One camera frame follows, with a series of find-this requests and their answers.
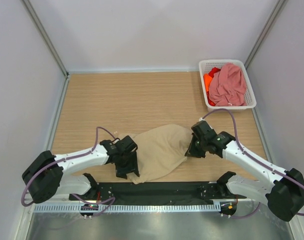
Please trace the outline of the beige t shirt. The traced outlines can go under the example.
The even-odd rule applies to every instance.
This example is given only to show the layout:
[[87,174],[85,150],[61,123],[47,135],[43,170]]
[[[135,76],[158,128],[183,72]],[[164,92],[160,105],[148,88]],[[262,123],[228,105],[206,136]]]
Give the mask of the beige t shirt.
[[134,184],[160,179],[185,162],[192,141],[192,131],[177,124],[167,124],[142,132],[119,133],[119,138],[130,136],[138,145],[137,162],[139,176],[127,174]]

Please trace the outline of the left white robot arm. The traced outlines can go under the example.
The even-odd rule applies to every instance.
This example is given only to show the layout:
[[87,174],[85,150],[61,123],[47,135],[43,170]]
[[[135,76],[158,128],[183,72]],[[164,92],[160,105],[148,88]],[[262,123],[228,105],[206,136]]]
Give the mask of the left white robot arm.
[[93,200],[99,192],[94,177],[74,173],[113,164],[118,178],[126,179],[130,173],[139,176],[137,149],[138,145],[127,135],[123,139],[96,141],[93,147],[62,155],[43,151],[22,174],[24,192],[34,204],[61,195],[68,195],[70,200]]

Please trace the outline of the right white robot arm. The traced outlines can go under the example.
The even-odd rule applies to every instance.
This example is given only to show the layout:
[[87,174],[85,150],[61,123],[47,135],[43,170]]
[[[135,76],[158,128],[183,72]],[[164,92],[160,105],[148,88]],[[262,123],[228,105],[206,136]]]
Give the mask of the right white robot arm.
[[216,133],[204,120],[191,127],[192,141],[188,157],[217,155],[245,169],[255,180],[228,171],[217,181],[217,193],[223,198],[240,195],[266,205],[279,219],[289,222],[304,206],[304,177],[292,168],[286,170],[261,158],[225,132]]

